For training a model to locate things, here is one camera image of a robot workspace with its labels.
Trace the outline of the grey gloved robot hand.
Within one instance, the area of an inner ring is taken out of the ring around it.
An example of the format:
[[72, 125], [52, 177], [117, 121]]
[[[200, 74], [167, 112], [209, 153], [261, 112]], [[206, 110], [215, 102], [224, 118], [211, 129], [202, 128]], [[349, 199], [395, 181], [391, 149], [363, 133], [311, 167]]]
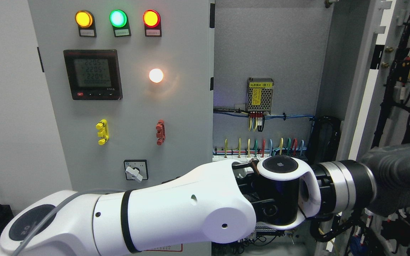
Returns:
[[373, 148], [360, 162], [372, 172], [376, 196], [367, 206], [374, 214], [387, 217], [410, 207], [410, 144]]

